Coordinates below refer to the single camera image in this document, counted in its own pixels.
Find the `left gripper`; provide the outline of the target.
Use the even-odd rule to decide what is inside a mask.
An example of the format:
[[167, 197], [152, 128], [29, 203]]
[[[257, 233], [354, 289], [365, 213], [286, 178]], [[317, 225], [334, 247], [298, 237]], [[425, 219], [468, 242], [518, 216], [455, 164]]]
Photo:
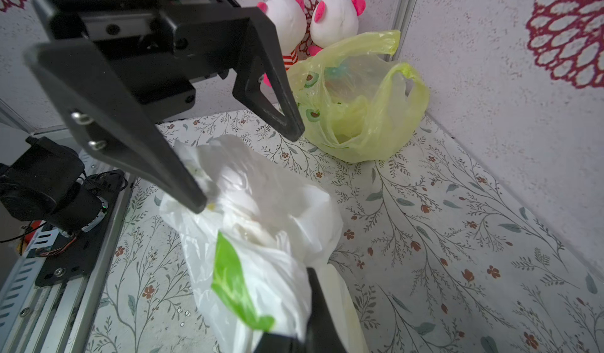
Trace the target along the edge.
[[[50, 40], [24, 60], [92, 157], [157, 185], [193, 212], [207, 204], [160, 134], [193, 108], [197, 82], [236, 72], [234, 97], [289, 141], [305, 132], [275, 25], [235, 0], [35, 0]], [[281, 109], [260, 89], [266, 76]]]

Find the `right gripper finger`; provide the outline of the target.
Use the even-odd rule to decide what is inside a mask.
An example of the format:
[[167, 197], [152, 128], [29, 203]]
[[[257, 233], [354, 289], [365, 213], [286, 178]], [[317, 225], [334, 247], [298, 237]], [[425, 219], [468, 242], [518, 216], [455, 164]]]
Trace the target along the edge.
[[262, 335], [255, 353], [345, 353], [328, 310], [325, 296], [316, 271], [307, 268], [311, 286], [311, 315], [308, 320], [305, 341], [278, 334]]

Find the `white plastic bag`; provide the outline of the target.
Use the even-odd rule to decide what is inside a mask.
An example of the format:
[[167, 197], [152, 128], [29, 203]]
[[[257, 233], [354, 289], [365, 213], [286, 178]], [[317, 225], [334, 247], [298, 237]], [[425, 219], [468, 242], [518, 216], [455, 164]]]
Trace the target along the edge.
[[329, 261], [344, 227], [331, 195], [233, 135], [174, 149], [208, 201], [193, 212], [165, 195], [160, 216], [180, 236], [197, 309], [220, 348], [255, 352], [265, 333], [304, 342], [312, 268], [346, 352], [367, 351], [349, 289]]

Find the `yellow-green plastic bag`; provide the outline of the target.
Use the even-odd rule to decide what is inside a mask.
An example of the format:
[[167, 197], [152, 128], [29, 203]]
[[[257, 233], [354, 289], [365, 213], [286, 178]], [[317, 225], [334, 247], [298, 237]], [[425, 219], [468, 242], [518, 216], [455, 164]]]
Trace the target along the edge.
[[351, 164], [386, 161], [409, 142], [430, 90], [410, 64], [383, 59], [400, 38], [398, 30], [365, 32], [288, 70], [308, 142]]

